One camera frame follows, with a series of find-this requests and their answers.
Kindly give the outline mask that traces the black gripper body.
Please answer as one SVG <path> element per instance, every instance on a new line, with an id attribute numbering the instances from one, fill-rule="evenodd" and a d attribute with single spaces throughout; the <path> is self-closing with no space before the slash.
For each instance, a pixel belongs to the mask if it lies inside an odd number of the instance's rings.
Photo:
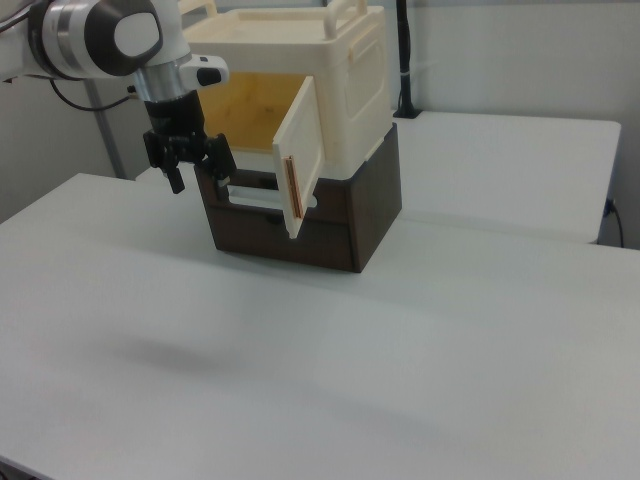
<path id="1" fill-rule="evenodd" d="M 204 158 L 202 143 L 192 142 L 193 138 L 206 138 L 204 114 L 196 92 L 162 102 L 147 101 L 144 106 L 151 122 L 151 129 L 143 135 L 151 164 L 160 164 L 163 156 L 160 141 L 153 138 L 155 136 L 186 138 L 186 145 L 178 147 L 178 152 L 182 149 L 186 151 L 186 157 L 181 161 L 188 163 L 202 161 Z"/>

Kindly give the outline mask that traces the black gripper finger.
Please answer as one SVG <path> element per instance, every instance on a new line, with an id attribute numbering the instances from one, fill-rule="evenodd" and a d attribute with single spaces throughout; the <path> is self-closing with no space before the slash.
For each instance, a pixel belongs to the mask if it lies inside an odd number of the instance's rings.
<path id="1" fill-rule="evenodd" d="M 149 130 L 143 134 L 143 141 L 150 166 L 163 172 L 174 194 L 184 191 L 185 185 L 178 165 L 186 151 L 187 138 Z"/>
<path id="2" fill-rule="evenodd" d="M 207 137 L 203 143 L 204 157 L 200 168 L 219 187 L 226 186 L 237 171 L 233 153 L 224 134 Z"/>

